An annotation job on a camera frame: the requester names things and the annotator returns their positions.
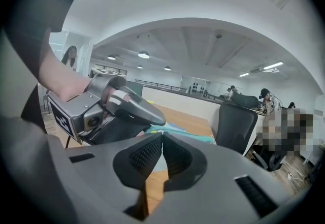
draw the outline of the railing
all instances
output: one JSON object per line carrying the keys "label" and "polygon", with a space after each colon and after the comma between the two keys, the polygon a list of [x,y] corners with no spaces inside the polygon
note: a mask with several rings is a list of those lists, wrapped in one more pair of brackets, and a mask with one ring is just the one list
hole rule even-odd
{"label": "railing", "polygon": [[217,97],[217,96],[215,96],[215,95],[212,95],[212,94],[209,94],[209,93],[207,93],[206,94],[206,96],[205,96],[207,99],[210,99],[210,100],[222,100],[222,98],[220,98],[220,97]]}
{"label": "railing", "polygon": [[159,84],[159,83],[144,81],[144,80],[136,80],[136,82],[146,86],[154,86],[154,87],[169,89],[173,91],[186,92],[186,88],[173,87],[170,85],[164,85],[164,84]]}

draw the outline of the fluorescent light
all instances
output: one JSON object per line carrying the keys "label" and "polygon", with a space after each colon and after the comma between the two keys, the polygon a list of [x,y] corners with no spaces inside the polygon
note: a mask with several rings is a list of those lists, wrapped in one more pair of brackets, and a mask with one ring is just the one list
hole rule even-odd
{"label": "fluorescent light", "polygon": [[107,57],[107,59],[112,59],[112,60],[115,60],[116,58],[115,58],[115,56],[114,56],[114,55],[109,55],[109,56]]}
{"label": "fluorescent light", "polygon": [[142,51],[138,54],[139,57],[144,58],[144,59],[149,59],[149,53],[146,51]]}
{"label": "fluorescent light", "polygon": [[244,76],[246,76],[246,75],[249,75],[249,73],[244,73],[244,74],[242,74],[242,75],[239,75],[239,77],[244,77]]}
{"label": "fluorescent light", "polygon": [[276,63],[276,64],[273,64],[273,65],[270,65],[270,66],[264,67],[263,69],[264,69],[264,70],[268,70],[268,69],[270,69],[270,68],[274,68],[274,67],[280,66],[280,65],[282,65],[282,64],[283,64],[283,62],[278,62],[278,63]]}

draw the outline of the seated person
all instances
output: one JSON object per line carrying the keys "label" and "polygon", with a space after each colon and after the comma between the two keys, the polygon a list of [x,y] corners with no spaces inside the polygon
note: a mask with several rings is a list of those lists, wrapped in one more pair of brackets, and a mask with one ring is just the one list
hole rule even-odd
{"label": "seated person", "polygon": [[230,88],[228,88],[227,92],[225,94],[223,94],[223,98],[226,100],[230,100],[232,95],[233,95],[232,90]]}
{"label": "seated person", "polygon": [[273,111],[280,109],[280,102],[276,97],[270,95],[268,89],[263,88],[261,90],[261,97],[263,99],[260,111],[266,115],[270,115]]}

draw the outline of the white wall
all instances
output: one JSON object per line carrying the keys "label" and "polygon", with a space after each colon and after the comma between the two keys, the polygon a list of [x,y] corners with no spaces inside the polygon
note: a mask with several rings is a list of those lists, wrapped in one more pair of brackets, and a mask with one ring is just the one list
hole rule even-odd
{"label": "white wall", "polygon": [[168,71],[144,71],[140,70],[137,75],[138,80],[151,81],[155,83],[180,87],[182,75]]}
{"label": "white wall", "polygon": [[316,97],[315,109],[322,111],[323,117],[325,117],[325,94]]}
{"label": "white wall", "polygon": [[98,26],[85,22],[84,19],[76,18],[71,15],[70,12],[64,20],[62,28],[89,38],[97,37],[100,32],[100,28]]}
{"label": "white wall", "polygon": [[311,114],[314,111],[316,97],[320,95],[320,90],[314,82],[300,79],[289,79],[282,82],[251,81],[247,95],[258,98],[262,88],[267,88],[278,97],[284,107],[288,107],[290,102],[294,102],[296,108],[306,109]]}

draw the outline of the office chair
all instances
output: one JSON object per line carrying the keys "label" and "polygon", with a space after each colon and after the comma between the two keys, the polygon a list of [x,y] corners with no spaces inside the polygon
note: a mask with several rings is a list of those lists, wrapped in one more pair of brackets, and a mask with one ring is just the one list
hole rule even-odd
{"label": "office chair", "polygon": [[286,156],[285,151],[269,151],[266,146],[253,145],[253,162],[269,172],[281,168],[282,161]]}
{"label": "office chair", "polygon": [[254,111],[236,105],[222,104],[215,137],[217,145],[243,154],[256,122],[257,114]]}

